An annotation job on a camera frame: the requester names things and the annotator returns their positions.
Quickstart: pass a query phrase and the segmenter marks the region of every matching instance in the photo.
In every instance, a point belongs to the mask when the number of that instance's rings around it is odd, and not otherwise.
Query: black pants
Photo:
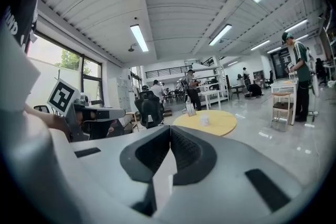
[[[202,110],[201,101],[200,101],[200,98],[198,96],[198,92],[195,89],[189,89],[189,90],[187,90],[187,93],[190,97],[190,100],[191,100],[192,104],[194,105],[194,108],[195,108],[195,104],[196,104],[197,110],[198,111]]]
[[[309,85],[310,80],[299,82],[296,100],[296,116],[306,119],[309,106]]]

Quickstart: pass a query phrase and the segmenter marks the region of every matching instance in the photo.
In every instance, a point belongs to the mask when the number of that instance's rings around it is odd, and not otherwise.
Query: door
[[[278,50],[271,54],[271,59],[273,62],[275,70],[276,79],[288,78],[288,73],[286,72],[287,65],[291,62],[288,48]]]

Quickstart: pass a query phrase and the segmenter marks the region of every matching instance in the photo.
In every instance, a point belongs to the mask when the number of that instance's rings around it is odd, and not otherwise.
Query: white cup
[[[199,120],[200,120],[202,126],[209,126],[210,125],[209,116],[208,115],[202,115],[199,118]]]

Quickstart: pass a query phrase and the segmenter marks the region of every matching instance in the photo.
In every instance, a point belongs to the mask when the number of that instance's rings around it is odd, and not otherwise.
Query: baseball cap
[[[293,37],[293,35],[292,35],[291,33],[287,33],[287,32],[284,32],[284,33],[282,34],[282,36],[281,36],[281,39],[282,39],[283,42],[286,42],[286,40],[287,40],[288,38],[294,38],[294,37]]]

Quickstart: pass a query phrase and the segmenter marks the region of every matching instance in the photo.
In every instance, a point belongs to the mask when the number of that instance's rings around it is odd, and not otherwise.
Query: round yellow table
[[[209,126],[202,126],[200,116],[209,116]],[[173,125],[187,127],[211,133],[218,136],[224,136],[230,133],[237,125],[237,119],[231,113],[221,110],[202,110],[196,111],[195,116],[189,117],[188,114],[179,116]]]

